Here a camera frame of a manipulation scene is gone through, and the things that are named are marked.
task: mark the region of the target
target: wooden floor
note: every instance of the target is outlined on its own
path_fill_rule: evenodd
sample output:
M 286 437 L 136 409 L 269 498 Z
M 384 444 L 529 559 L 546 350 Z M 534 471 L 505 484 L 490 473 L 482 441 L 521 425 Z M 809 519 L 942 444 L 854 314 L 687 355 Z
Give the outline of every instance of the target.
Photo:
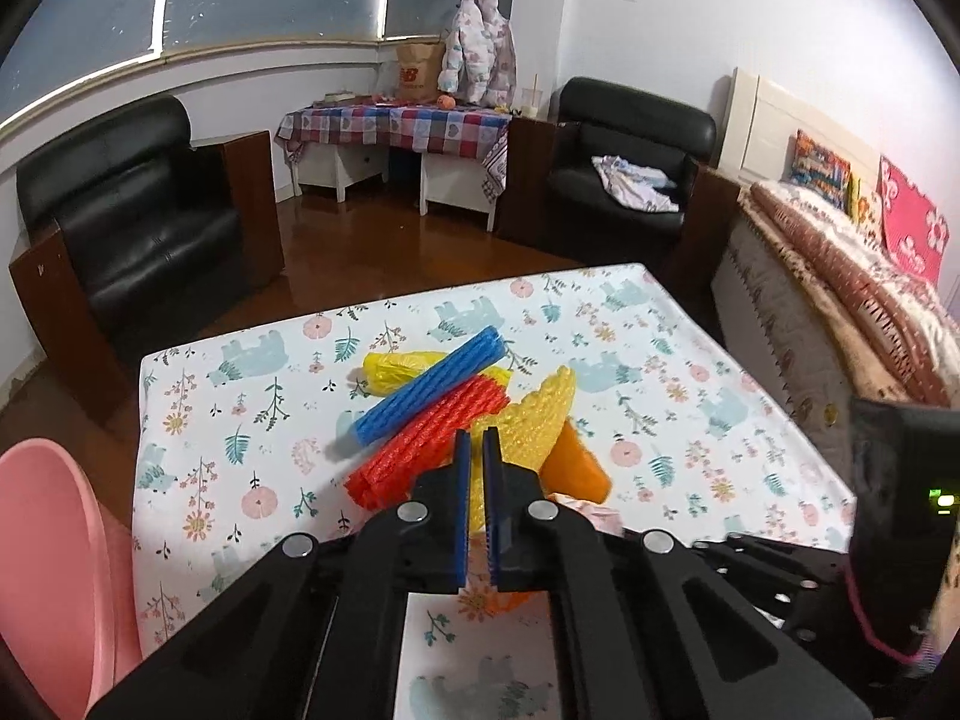
M 277 319 L 396 295 L 575 266 L 484 231 L 486 217 L 431 205 L 374 184 L 347 202 L 306 196 L 280 204 L 285 275 L 233 308 L 204 337 Z M 0 451 L 42 436 L 59 442 L 86 472 L 99 500 L 130 523 L 138 441 L 136 396 L 100 426 L 56 381 L 47 365 L 0 413 Z

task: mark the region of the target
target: mattress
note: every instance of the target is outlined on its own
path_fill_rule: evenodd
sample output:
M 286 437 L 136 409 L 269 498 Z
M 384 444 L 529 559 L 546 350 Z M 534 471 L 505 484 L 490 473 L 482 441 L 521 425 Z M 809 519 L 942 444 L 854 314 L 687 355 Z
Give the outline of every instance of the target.
M 731 232 L 713 293 L 731 356 L 781 401 L 849 485 L 850 378 L 818 314 L 743 217 Z

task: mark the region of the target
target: metal bolt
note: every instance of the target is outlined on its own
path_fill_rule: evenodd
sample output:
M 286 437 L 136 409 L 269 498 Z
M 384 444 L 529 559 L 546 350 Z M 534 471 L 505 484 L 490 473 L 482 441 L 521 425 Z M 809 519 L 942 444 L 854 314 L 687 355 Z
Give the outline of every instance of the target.
M 666 555 L 673 549 L 673 536 L 666 531 L 648 531 L 643 536 L 643 546 L 658 555 Z
M 430 509 L 419 501 L 407 501 L 397 507 L 397 517 L 404 522 L 421 522 L 427 514 L 430 514 Z
M 527 507 L 527 514 L 530 514 L 530 517 L 539 519 L 542 522 L 549 522 L 551 519 L 556 519 L 559 513 L 560 510 L 553 501 L 534 501 Z
M 303 533 L 294 533 L 283 540 L 282 548 L 287 557 L 306 557 L 313 551 L 313 541 Z

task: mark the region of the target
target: colorful pillow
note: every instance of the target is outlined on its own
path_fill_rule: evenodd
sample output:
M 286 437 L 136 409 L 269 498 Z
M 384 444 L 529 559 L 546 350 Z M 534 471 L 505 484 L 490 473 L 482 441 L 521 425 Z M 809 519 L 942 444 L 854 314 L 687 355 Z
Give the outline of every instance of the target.
M 947 220 L 886 157 L 880 157 L 877 191 L 883 202 L 883 237 L 890 257 L 904 271 L 936 287 L 950 239 Z
M 883 200 L 865 181 L 853 173 L 850 176 L 850 204 L 847 215 L 868 241 L 883 245 Z
M 790 181 L 813 189 L 834 208 L 847 210 L 850 163 L 821 146 L 802 129 L 797 130 Z

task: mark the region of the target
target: pink plastic chair back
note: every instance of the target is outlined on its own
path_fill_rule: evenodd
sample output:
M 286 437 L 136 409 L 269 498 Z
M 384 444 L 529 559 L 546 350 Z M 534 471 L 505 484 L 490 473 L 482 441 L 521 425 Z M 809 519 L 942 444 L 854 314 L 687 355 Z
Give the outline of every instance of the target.
M 61 720 L 141 660 L 130 533 L 46 439 L 0 457 L 0 635 Z

